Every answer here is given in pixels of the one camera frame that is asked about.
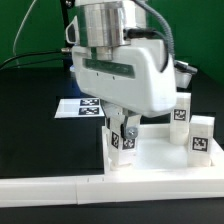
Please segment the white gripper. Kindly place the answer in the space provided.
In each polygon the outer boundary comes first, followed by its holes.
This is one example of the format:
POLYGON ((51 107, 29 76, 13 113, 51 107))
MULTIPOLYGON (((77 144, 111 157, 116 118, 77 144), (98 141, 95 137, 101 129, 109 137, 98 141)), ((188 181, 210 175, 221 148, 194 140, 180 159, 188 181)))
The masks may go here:
MULTIPOLYGON (((107 118, 121 115, 122 108, 155 117, 175 107, 173 60, 161 40, 133 39, 115 48, 111 61, 94 60, 90 53, 86 47, 72 48, 75 77, 82 92, 104 100, 101 106, 107 118)), ((124 139, 138 137, 140 119, 140 115, 124 118, 124 139)))

